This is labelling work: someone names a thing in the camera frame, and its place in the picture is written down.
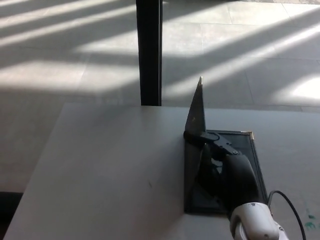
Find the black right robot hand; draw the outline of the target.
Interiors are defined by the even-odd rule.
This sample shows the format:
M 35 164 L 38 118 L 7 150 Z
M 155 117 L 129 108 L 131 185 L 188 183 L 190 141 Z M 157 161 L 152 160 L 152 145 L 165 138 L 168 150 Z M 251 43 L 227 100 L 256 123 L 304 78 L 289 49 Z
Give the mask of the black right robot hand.
M 244 203 L 267 201 L 249 133 L 185 131 L 183 138 L 185 213 L 230 216 Z

